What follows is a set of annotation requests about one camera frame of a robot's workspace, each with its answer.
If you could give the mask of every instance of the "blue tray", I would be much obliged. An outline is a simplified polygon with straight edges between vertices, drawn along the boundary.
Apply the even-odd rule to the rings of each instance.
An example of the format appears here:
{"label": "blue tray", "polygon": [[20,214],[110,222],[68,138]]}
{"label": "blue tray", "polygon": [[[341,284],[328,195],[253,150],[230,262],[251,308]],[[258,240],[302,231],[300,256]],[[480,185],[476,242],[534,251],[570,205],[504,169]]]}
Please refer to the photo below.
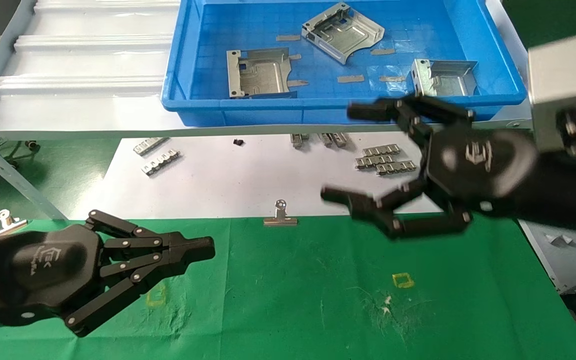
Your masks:
{"label": "blue tray", "polygon": [[[503,105],[517,105],[526,89],[483,0],[350,1],[352,9],[385,29],[372,49],[394,48],[389,55],[356,51],[343,65],[306,39],[277,41],[298,35],[302,23],[336,2],[274,0],[183,0],[161,102],[187,126],[278,124],[353,124],[346,117],[351,101],[414,92],[413,59],[478,62],[474,96],[444,100],[474,108],[485,121]],[[291,61],[288,80],[309,85],[291,88],[297,98],[230,99],[228,50],[290,48],[301,59]],[[363,82],[338,83],[338,76],[363,75]],[[406,76],[403,82],[381,82],[380,76]]]}

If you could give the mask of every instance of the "green table mat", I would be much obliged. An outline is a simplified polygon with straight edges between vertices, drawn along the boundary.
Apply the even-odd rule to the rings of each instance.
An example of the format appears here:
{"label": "green table mat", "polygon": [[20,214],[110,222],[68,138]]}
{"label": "green table mat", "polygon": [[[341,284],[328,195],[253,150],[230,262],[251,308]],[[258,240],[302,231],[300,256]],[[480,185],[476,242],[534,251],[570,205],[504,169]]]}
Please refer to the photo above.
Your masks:
{"label": "green table mat", "polygon": [[347,216],[136,223],[210,235],[217,256],[82,339],[61,319],[0,328],[0,360],[576,359],[576,324],[509,220],[394,242]]}

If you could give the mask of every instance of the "metal hinge part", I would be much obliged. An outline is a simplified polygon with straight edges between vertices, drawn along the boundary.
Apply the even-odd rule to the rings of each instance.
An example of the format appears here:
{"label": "metal hinge part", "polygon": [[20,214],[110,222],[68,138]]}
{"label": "metal hinge part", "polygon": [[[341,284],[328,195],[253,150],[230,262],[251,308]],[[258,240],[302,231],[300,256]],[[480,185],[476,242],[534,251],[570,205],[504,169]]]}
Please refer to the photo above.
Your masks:
{"label": "metal hinge part", "polygon": [[137,153],[137,155],[143,157],[144,155],[155,150],[155,148],[158,146],[162,145],[168,139],[170,139],[170,137],[149,137],[142,141],[139,145],[132,148],[132,150]]}
{"label": "metal hinge part", "polygon": [[417,166],[412,161],[391,162],[389,164],[378,164],[377,175],[388,175],[397,173],[407,173],[417,170]]}
{"label": "metal hinge part", "polygon": [[400,153],[400,147],[395,143],[364,148],[363,150],[363,154],[366,155],[366,157],[376,157],[377,155],[397,155],[398,153]]}
{"label": "metal hinge part", "polygon": [[368,169],[371,167],[376,167],[379,164],[390,164],[397,162],[393,155],[357,157],[354,159],[354,161],[356,162],[354,167],[357,169]]}
{"label": "metal hinge part", "polygon": [[168,166],[168,164],[173,162],[175,159],[178,159],[180,157],[181,152],[179,150],[170,149],[167,152],[163,153],[160,157],[157,157],[153,161],[142,166],[141,171],[143,171],[143,173],[146,174],[147,176],[151,176],[157,173],[158,171],[162,170],[166,166]]}

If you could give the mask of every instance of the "metal bracket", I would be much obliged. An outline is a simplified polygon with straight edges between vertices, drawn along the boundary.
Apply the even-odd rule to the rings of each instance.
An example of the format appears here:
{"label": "metal bracket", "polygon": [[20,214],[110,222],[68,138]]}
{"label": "metal bracket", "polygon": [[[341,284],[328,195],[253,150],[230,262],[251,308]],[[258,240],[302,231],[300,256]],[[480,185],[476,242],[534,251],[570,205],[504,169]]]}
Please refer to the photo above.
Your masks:
{"label": "metal bracket", "polygon": [[274,203],[274,218],[263,219],[264,226],[295,226],[296,218],[286,217],[286,201],[277,200]]}
{"label": "metal bracket", "polygon": [[301,36],[345,65],[350,54],[384,38],[384,28],[345,2],[330,7],[301,26]]}
{"label": "metal bracket", "polygon": [[21,228],[28,225],[27,219],[20,220],[19,218],[14,218],[10,216],[10,211],[7,209],[0,210],[0,236],[1,235],[8,235],[10,233],[14,233],[16,230],[20,230]]}
{"label": "metal bracket", "polygon": [[17,189],[26,199],[53,220],[68,220],[52,202],[0,155],[0,176]]}
{"label": "metal bracket", "polygon": [[228,50],[226,56],[231,99],[290,93],[288,74],[292,67],[287,47]]}
{"label": "metal bracket", "polygon": [[426,96],[473,96],[477,61],[414,59],[410,70],[414,93]]}

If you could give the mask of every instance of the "sheet metal part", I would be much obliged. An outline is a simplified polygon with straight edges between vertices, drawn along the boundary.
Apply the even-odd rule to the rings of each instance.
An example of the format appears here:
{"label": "sheet metal part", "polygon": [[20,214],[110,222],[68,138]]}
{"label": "sheet metal part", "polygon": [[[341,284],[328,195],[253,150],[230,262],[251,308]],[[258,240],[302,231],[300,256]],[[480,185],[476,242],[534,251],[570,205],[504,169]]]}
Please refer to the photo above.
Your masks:
{"label": "sheet metal part", "polygon": [[263,219],[263,226],[295,226],[298,221],[286,215],[286,201],[277,200],[274,203],[274,218]]}
{"label": "sheet metal part", "polygon": [[393,155],[377,155],[377,156],[366,156],[366,157],[357,157],[354,159],[355,165],[354,167],[357,169],[368,169],[372,167],[376,167],[379,164],[390,164],[396,163],[397,159]]}
{"label": "sheet metal part", "polygon": [[366,157],[375,157],[377,155],[397,155],[400,151],[400,147],[396,143],[391,143],[390,145],[364,148],[363,154]]}
{"label": "sheet metal part", "polygon": [[348,144],[348,139],[343,132],[333,132],[329,135],[332,137],[334,145],[336,145],[338,148],[345,148],[345,146]]}
{"label": "sheet metal part", "polygon": [[180,157],[181,152],[179,150],[170,149],[167,152],[162,153],[162,155],[157,157],[157,159],[154,159],[153,161],[142,166],[141,171],[143,171],[143,173],[147,176],[152,176]]}
{"label": "sheet metal part", "polygon": [[321,139],[321,141],[324,143],[324,146],[326,148],[330,148],[332,146],[332,137],[330,136],[330,134],[323,132],[318,134],[319,138]]}
{"label": "sheet metal part", "polygon": [[288,74],[292,68],[287,47],[228,50],[226,56],[231,99],[290,92]]}
{"label": "sheet metal part", "polygon": [[377,165],[377,175],[407,173],[417,170],[417,166],[412,161],[391,162]]}
{"label": "sheet metal part", "polygon": [[157,149],[160,145],[169,140],[170,137],[149,137],[135,146],[132,150],[143,157],[151,151]]}
{"label": "sheet metal part", "polygon": [[477,61],[414,59],[411,75],[414,93],[426,96],[473,96]]}
{"label": "sheet metal part", "polygon": [[301,36],[345,65],[349,55],[384,38],[384,28],[339,2],[301,26]]}

